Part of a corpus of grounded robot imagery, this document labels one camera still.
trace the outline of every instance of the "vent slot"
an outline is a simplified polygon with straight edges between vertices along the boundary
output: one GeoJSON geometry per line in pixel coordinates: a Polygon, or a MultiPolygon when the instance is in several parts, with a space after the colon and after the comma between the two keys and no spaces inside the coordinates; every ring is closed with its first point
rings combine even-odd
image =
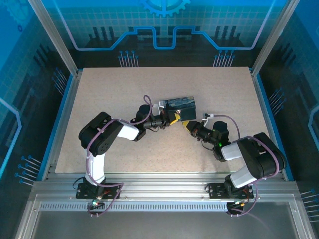
{"type": "MultiPolygon", "coordinates": [[[[43,202],[41,211],[86,211],[88,202],[43,202]]],[[[93,210],[105,210],[105,205],[93,210]]],[[[226,212],[226,202],[115,202],[112,212],[226,212]]]]}

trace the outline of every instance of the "blue frame edge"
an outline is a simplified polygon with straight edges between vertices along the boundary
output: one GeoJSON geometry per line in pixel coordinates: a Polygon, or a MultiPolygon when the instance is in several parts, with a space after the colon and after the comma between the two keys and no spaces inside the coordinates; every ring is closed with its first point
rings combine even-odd
{"type": "MultiPolygon", "coordinates": [[[[262,94],[262,96],[264,98],[264,101],[265,101],[266,110],[267,110],[267,113],[269,115],[270,124],[271,124],[271,126],[273,128],[273,131],[274,131],[274,134],[275,134],[275,138],[276,138],[276,141],[277,141],[277,144],[278,144],[278,148],[284,154],[284,156],[287,158],[285,150],[284,150],[283,143],[282,143],[282,141],[280,139],[280,136],[279,136],[279,132],[278,132],[277,125],[276,125],[276,122],[275,122],[275,118],[274,118],[274,115],[273,115],[273,113],[271,111],[271,108],[270,108],[270,105],[269,105],[269,101],[268,101],[268,98],[267,98],[267,95],[266,95],[266,91],[265,91],[265,88],[264,88],[264,85],[263,85],[263,82],[261,80],[261,77],[260,77],[259,73],[257,74],[257,81],[258,81],[258,84],[260,86],[261,94],[262,94]]],[[[290,168],[288,160],[287,160],[287,166],[286,166],[285,171],[286,171],[286,175],[287,175],[288,180],[289,181],[294,181],[294,177],[293,177],[293,174],[291,172],[291,168],[290,168]]]]}
{"type": "Polygon", "coordinates": [[[50,135],[50,139],[49,139],[48,145],[47,145],[45,153],[44,153],[44,157],[43,157],[42,164],[41,164],[41,167],[40,167],[40,170],[39,170],[39,174],[38,174],[38,177],[36,179],[37,181],[42,181],[42,177],[43,177],[43,174],[45,172],[45,167],[46,167],[46,164],[48,162],[49,155],[50,155],[50,152],[51,152],[53,140],[55,138],[56,131],[58,129],[58,125],[59,125],[59,122],[60,122],[60,119],[61,119],[62,111],[63,111],[64,105],[65,105],[65,102],[66,102],[66,98],[67,98],[69,90],[70,90],[72,79],[73,79],[73,76],[72,76],[72,74],[70,74],[68,83],[66,84],[66,87],[65,87],[64,95],[63,95],[62,100],[61,100],[61,104],[60,104],[60,107],[59,107],[59,110],[58,110],[58,114],[57,114],[57,116],[55,118],[53,129],[52,129],[52,132],[51,132],[51,135],[50,135]]]}

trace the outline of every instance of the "aluminum frame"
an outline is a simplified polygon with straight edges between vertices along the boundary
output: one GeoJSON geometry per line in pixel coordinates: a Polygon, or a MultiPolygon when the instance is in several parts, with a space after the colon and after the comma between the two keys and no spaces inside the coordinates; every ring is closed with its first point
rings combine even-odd
{"type": "MultiPolygon", "coordinates": [[[[255,84],[257,96],[261,104],[270,138],[275,143],[277,142],[266,111],[265,102],[260,94],[258,82],[254,80],[254,78],[256,78],[263,63],[267,59],[271,49],[287,24],[290,16],[294,12],[298,2],[299,0],[291,0],[286,4],[253,66],[253,82],[255,84]]],[[[52,145],[48,164],[42,178],[43,181],[46,181],[34,183],[16,234],[16,239],[32,238],[32,234],[36,228],[39,211],[41,211],[41,204],[45,202],[64,202],[68,204],[72,202],[90,201],[74,198],[75,192],[72,188],[72,184],[76,178],[82,175],[54,173],[55,163],[59,156],[65,129],[71,114],[81,72],[78,74],[78,69],[43,3],[40,0],[29,0],[29,3],[44,26],[64,63],[76,80],[72,83],[70,91],[68,92],[66,105],[62,112],[61,121],[58,125],[57,134],[52,145]]],[[[109,182],[125,183],[121,193],[121,198],[118,200],[119,202],[174,201],[214,203],[216,201],[220,202],[223,200],[210,200],[209,195],[205,192],[204,186],[207,183],[223,182],[226,175],[228,175],[228,173],[122,173],[106,174],[106,178],[109,182]]],[[[283,171],[283,177],[287,179],[285,171],[283,171]]],[[[259,192],[259,202],[288,202],[299,237],[302,239],[315,238],[295,182],[284,182],[279,175],[278,177],[269,179],[266,182],[261,182],[259,184],[259,192]]]]}
{"type": "Polygon", "coordinates": [[[265,44],[263,45],[263,48],[261,49],[259,55],[257,56],[256,61],[254,62],[254,65],[252,67],[253,77],[256,77],[259,73],[261,67],[265,63],[267,57],[269,56],[271,50],[273,49],[275,43],[277,42],[278,38],[282,34],[285,26],[287,25],[290,17],[294,13],[298,3],[300,0],[288,0],[286,5],[284,6],[280,16],[278,17],[278,20],[273,27],[271,33],[269,34],[265,44]]]}
{"type": "MultiPolygon", "coordinates": [[[[172,173],[172,174],[106,174],[109,182],[124,182],[125,186],[118,203],[132,204],[136,202],[230,202],[233,200],[211,200],[205,191],[208,182],[223,182],[227,174],[214,173],[172,173]]],[[[44,203],[90,202],[91,200],[75,199],[72,188],[74,178],[35,182],[27,206],[25,208],[16,239],[30,239],[36,228],[41,205],[44,203]]],[[[303,206],[295,182],[280,181],[280,178],[269,179],[258,184],[258,202],[288,202],[299,238],[314,239],[307,213],[303,206]]],[[[67,208],[56,208],[51,211],[69,211],[67,208]]],[[[73,211],[85,211],[85,208],[73,211]]]]}
{"type": "Polygon", "coordinates": [[[64,61],[66,67],[72,74],[72,76],[76,76],[78,73],[78,68],[75,62],[72,59],[66,45],[64,44],[62,37],[60,36],[58,30],[56,29],[49,13],[47,12],[45,6],[43,5],[41,0],[28,0],[31,7],[33,8],[35,14],[39,18],[42,26],[44,27],[46,33],[49,35],[53,45],[64,61]]]}

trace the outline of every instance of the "glass enclosure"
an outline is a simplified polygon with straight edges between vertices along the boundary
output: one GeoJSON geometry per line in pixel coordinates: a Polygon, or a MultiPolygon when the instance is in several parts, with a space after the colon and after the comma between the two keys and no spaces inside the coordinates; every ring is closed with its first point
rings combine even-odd
{"type": "Polygon", "coordinates": [[[108,212],[98,220],[83,212],[41,212],[33,238],[298,238],[288,203],[258,203],[253,211],[240,219],[225,212],[108,212]]]}
{"type": "Polygon", "coordinates": [[[252,66],[285,0],[44,0],[83,67],[252,66]]]}
{"type": "Polygon", "coordinates": [[[69,72],[27,1],[0,6],[0,238],[13,238],[39,169],[21,157],[41,164],[69,72]]]}
{"type": "MultiPolygon", "coordinates": [[[[318,1],[299,2],[260,71],[300,192],[319,190],[318,10],[318,1]]],[[[314,206],[312,220],[317,220],[316,204],[307,204],[314,206]]],[[[319,224],[314,226],[318,231],[319,224]]]]}

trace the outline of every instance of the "beige work surface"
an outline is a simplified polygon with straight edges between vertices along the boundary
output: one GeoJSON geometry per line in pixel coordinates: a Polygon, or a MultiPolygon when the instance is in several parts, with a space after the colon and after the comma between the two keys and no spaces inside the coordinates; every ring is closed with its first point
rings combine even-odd
{"type": "MultiPolygon", "coordinates": [[[[85,68],[64,137],[56,173],[84,173],[85,153],[80,130],[99,112],[131,120],[143,95],[152,103],[194,96],[197,120],[204,112],[232,116],[241,136],[265,132],[262,111],[248,67],[85,68]]],[[[229,138],[237,139],[227,118],[229,138]]],[[[158,132],[147,130],[138,142],[116,138],[105,156],[105,172],[232,172],[242,159],[219,162],[180,122],[158,132]]]]}

